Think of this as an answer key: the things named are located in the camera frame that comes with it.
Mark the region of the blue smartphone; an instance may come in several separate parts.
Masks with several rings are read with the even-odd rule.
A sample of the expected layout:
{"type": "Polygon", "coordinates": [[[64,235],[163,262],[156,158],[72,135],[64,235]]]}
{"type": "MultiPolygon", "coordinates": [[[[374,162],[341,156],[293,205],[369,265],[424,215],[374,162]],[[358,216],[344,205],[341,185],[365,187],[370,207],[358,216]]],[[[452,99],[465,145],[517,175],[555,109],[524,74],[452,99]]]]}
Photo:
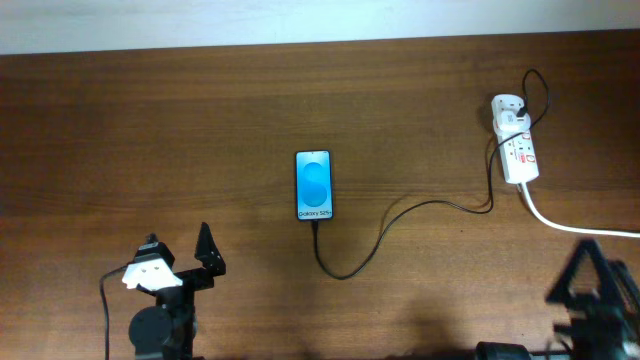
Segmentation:
{"type": "Polygon", "coordinates": [[[331,219],[334,215],[334,204],[330,152],[297,152],[295,173],[297,218],[300,221],[331,219]]]}

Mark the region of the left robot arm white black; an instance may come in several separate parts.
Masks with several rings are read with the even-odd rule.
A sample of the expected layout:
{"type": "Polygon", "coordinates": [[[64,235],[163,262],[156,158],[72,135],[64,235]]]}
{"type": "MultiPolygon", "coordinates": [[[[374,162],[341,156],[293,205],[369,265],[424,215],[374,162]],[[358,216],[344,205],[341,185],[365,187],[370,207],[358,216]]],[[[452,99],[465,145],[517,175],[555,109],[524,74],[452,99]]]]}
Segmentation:
{"type": "Polygon", "coordinates": [[[197,335],[195,293],[214,287],[226,274],[226,264],[207,223],[200,226],[194,258],[197,268],[175,272],[175,257],[153,233],[147,236],[126,267],[122,282],[152,296],[153,306],[137,312],[128,335],[136,359],[188,360],[194,357],[197,335]]]}

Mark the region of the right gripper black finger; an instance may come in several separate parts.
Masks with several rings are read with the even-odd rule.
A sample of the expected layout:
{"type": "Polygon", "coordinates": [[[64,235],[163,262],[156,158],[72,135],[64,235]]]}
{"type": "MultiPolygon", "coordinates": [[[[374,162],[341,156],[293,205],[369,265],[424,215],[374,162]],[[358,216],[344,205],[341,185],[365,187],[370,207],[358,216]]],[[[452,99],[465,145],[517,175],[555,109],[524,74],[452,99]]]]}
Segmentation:
{"type": "Polygon", "coordinates": [[[580,240],[566,267],[546,295],[549,304],[561,305],[614,305],[615,280],[608,260],[594,239],[580,240]],[[586,265],[591,265],[596,287],[580,287],[575,283],[586,265]]]}
{"type": "Polygon", "coordinates": [[[627,298],[629,300],[638,300],[639,288],[626,265],[622,261],[614,261],[612,263],[612,270],[615,273],[620,286],[624,289],[627,298]]]}

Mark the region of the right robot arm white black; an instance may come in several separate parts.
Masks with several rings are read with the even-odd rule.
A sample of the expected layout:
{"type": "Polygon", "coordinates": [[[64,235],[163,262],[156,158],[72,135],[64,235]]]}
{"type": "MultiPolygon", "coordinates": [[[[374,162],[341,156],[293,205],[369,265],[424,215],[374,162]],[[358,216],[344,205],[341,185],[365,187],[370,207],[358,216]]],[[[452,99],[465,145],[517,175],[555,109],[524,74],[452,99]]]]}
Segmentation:
{"type": "Polygon", "coordinates": [[[626,264],[606,259],[596,240],[583,239],[577,243],[545,302],[564,306],[570,313],[570,322],[553,326],[554,337],[543,351],[534,353],[519,344],[480,342],[474,357],[481,360],[639,357],[639,287],[626,264]],[[578,292],[573,282],[585,262],[592,264],[597,284],[578,292]]]}

